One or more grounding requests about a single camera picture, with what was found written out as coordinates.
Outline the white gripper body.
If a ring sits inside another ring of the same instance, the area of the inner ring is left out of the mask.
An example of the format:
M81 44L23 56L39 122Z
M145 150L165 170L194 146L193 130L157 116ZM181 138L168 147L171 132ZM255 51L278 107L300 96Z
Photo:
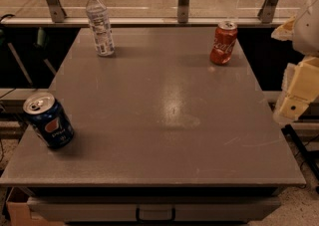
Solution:
M307 0L298 11L293 48L304 55L319 56L319 0Z

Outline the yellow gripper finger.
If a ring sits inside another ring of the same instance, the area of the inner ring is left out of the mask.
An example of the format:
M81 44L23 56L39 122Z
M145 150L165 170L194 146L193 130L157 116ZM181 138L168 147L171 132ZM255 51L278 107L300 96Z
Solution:
M271 37L278 41L292 41L296 17L290 17L285 23L278 26L271 34Z
M297 65L289 63L284 71L273 118L278 123L296 121L318 97L319 58L306 56Z

